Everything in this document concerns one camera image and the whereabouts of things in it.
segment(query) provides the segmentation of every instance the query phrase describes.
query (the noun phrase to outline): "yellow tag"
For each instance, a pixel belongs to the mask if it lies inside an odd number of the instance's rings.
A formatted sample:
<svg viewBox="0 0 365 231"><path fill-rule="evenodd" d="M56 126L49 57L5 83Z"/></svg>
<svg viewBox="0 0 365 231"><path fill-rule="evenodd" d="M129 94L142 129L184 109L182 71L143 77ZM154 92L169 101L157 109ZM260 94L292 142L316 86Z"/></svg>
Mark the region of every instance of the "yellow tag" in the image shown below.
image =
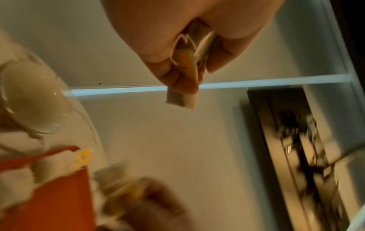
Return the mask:
<svg viewBox="0 0 365 231"><path fill-rule="evenodd" d="M86 149L76 154L75 164L73 166L74 170L78 170L84 166L86 166L91 161L91 151L90 149Z"/></svg>

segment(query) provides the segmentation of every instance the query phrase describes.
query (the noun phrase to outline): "wall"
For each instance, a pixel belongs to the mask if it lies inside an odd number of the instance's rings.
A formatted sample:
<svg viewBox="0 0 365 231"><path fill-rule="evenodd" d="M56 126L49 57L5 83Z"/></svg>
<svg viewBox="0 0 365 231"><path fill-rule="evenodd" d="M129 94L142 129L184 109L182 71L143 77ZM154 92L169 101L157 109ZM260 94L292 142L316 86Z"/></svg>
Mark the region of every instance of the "wall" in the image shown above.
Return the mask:
<svg viewBox="0 0 365 231"><path fill-rule="evenodd" d="M167 105L165 94L81 98L109 163L126 159L135 172L165 181L200 230L276 230L246 91L203 90L194 111Z"/></svg>
<svg viewBox="0 0 365 231"><path fill-rule="evenodd" d="M0 27L40 55L71 86L159 84L90 0L1 0ZM345 73L320 0L287 0L229 68L205 82Z"/></svg>

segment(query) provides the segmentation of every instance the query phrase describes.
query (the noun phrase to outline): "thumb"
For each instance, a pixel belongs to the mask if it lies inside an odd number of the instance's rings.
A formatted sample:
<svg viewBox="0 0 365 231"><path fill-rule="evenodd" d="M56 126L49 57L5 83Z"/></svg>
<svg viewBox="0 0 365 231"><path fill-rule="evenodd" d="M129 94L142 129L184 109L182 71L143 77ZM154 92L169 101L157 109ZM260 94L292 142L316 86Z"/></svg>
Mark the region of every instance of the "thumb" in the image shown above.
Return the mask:
<svg viewBox="0 0 365 231"><path fill-rule="evenodd" d="M175 231L173 216L159 204L151 200L143 200L130 207L122 220L136 231Z"/></svg>

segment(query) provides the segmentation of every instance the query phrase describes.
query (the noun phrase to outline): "ceramic cup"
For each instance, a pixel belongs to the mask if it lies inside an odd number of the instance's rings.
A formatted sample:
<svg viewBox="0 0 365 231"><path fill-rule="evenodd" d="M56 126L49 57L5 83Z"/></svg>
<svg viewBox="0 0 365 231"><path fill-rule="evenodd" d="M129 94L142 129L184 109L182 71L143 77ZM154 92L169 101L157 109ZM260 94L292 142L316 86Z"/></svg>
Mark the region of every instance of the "ceramic cup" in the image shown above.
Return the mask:
<svg viewBox="0 0 365 231"><path fill-rule="evenodd" d="M30 138L40 141L40 151L47 151L48 144L41 134L60 129L70 111L56 78L50 68L33 61L3 65L0 68L0 132L26 132ZM1 143L0 148L13 151Z"/></svg>

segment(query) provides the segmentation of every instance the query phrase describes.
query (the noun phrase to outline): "blurry hand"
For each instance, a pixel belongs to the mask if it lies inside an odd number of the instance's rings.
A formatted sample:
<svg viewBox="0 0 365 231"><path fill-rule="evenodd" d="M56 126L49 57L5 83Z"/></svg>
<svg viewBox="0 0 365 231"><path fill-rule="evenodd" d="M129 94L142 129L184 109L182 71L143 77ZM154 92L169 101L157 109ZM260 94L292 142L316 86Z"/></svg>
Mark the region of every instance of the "blurry hand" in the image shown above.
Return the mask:
<svg viewBox="0 0 365 231"><path fill-rule="evenodd" d="M173 68L170 51L177 35L195 18L209 25L221 40L206 69L214 72L240 55L274 16L284 0L102 0L119 36L166 86L184 94L198 92L198 84Z"/></svg>
<svg viewBox="0 0 365 231"><path fill-rule="evenodd" d="M188 214L177 198L161 183L144 178L145 198L125 199L122 220L136 231L192 231Z"/></svg>

